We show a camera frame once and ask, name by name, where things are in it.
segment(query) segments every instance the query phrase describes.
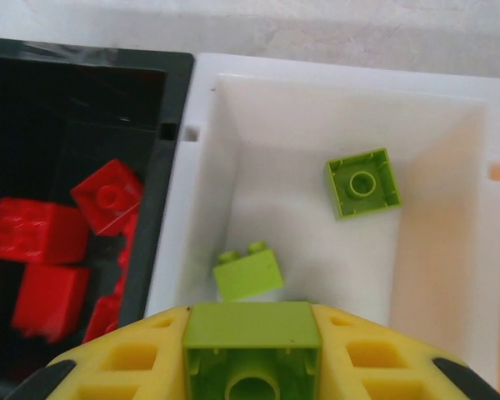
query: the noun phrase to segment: black bin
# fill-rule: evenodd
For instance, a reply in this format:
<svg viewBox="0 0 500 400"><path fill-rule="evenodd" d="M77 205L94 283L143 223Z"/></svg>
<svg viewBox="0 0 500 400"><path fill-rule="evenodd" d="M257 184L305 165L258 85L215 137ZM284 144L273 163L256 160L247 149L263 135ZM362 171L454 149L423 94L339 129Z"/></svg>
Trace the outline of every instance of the black bin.
<svg viewBox="0 0 500 400"><path fill-rule="evenodd" d="M74 205L70 189L117 158L142 180L119 325L143 317L193 56L0 40L0 198ZM60 343L10 328L23 265L0 260L0 398L79 345L120 276L122 237L89 238L78 330Z"/></svg>

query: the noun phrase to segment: plastic bin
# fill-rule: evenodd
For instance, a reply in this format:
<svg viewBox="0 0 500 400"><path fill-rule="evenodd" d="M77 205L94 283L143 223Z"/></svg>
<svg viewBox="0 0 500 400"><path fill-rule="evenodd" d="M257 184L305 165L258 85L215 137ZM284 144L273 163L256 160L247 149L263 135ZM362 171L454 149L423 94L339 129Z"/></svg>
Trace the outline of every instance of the plastic bin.
<svg viewBox="0 0 500 400"><path fill-rule="evenodd" d="M402 207L336 221L327 160L386 148ZM266 241L283 289L500 366L500 80L203 54L147 315L218 299L220 253Z"/></svg>
<svg viewBox="0 0 500 400"><path fill-rule="evenodd" d="M70 190L117 158L144 194L120 324L144 313L193 57L0 40L0 198L74 205ZM0 398L81 343L94 303L120 275L122 235L89 239L79 329L60 343L10 328L23 265L0 261Z"/></svg>

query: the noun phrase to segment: lime green lego brick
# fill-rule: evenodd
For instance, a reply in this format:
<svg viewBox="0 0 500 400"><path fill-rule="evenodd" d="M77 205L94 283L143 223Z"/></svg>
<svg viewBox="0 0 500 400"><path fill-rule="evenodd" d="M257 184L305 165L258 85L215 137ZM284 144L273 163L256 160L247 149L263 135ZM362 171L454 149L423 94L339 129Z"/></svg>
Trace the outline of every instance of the lime green lego brick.
<svg viewBox="0 0 500 400"><path fill-rule="evenodd" d="M248 246L248 255L225 252L218 258L219 265L213 269L222 300L233 302L249 298L283 286L273 250L265 242Z"/></svg>
<svg viewBox="0 0 500 400"><path fill-rule="evenodd" d="M324 173L336 214L340 218L395 208L402 204L384 148L328 161Z"/></svg>
<svg viewBox="0 0 500 400"><path fill-rule="evenodd" d="M189 400L314 400L322 339L306 302L199 303L182 346Z"/></svg>

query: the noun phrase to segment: white table surface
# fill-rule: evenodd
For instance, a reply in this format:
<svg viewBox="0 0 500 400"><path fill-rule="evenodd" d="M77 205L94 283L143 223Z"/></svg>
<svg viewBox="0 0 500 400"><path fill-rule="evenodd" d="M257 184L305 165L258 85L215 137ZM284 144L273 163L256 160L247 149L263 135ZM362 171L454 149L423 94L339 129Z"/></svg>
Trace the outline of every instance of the white table surface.
<svg viewBox="0 0 500 400"><path fill-rule="evenodd" d="M500 0L0 0L0 38L500 77Z"/></svg>

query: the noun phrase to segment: lego brick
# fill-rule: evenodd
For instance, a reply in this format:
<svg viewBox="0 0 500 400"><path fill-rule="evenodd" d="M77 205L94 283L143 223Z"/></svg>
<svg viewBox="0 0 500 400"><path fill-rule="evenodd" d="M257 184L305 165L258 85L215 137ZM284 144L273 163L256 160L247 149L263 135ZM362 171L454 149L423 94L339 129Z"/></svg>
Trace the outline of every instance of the lego brick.
<svg viewBox="0 0 500 400"><path fill-rule="evenodd" d="M71 191L91 229L97 235L118 235L137 212L143 185L117 159L108 162Z"/></svg>
<svg viewBox="0 0 500 400"><path fill-rule="evenodd" d="M122 296L116 294L109 294L98 299L82 343L90 342L116 329L121 301Z"/></svg>
<svg viewBox="0 0 500 400"><path fill-rule="evenodd" d="M26 338L44 336L55 343L77 326L90 270L31 263L26 266L12 326Z"/></svg>
<svg viewBox="0 0 500 400"><path fill-rule="evenodd" d="M21 263L75 263L87 249L80 210L52 202L0 200L0 258Z"/></svg>
<svg viewBox="0 0 500 400"><path fill-rule="evenodd" d="M92 311L91 320L87 326L87 331L83 337L83 342L90 342L106 333L110 333L118 327L118 316L123 303L124 287L128 277L128 265L133 246L133 235L137 226L138 215L136 213L128 219L126 226L122 230L122 235L126 239L124 249L118 256L118 264L121 267L121 276L115 283L113 292L98 299Z"/></svg>
<svg viewBox="0 0 500 400"><path fill-rule="evenodd" d="M328 161L324 170L340 218L395 208L402 203L384 148Z"/></svg>
<svg viewBox="0 0 500 400"><path fill-rule="evenodd" d="M183 334L187 398L317 398L321 338L306 302L199 303Z"/></svg>
<svg viewBox="0 0 500 400"><path fill-rule="evenodd" d="M248 246L248 255L225 252L218 257L213 269L217 285L225 302L278 289L283 286L282 274L272 249L265 242Z"/></svg>

